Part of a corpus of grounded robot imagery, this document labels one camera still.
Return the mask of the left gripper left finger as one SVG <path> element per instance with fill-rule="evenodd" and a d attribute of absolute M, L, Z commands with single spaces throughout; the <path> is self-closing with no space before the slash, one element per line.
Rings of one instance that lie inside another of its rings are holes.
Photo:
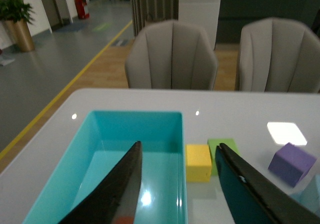
<path fill-rule="evenodd" d="M 61 224 L 132 224 L 142 181 L 143 147 L 135 142 Z"/>

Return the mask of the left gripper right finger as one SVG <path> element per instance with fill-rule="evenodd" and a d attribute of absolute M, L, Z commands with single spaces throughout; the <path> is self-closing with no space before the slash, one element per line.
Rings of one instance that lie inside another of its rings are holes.
<path fill-rule="evenodd" d="M 237 224 L 318 224 L 319 217 L 292 199 L 221 143 L 219 182 Z"/>

